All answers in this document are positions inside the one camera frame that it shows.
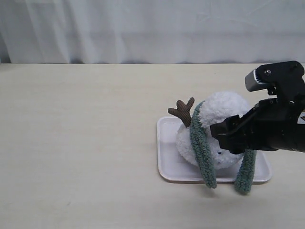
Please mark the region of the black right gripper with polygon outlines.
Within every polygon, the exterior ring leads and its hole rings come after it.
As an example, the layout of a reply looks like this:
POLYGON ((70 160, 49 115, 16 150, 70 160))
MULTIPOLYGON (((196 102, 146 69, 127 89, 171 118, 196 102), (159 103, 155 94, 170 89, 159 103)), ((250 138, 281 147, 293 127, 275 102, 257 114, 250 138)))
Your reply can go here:
POLYGON ((261 100, 241 118, 234 115, 210 125, 210 131, 219 147, 234 155, 245 149, 304 152, 305 101, 261 100))

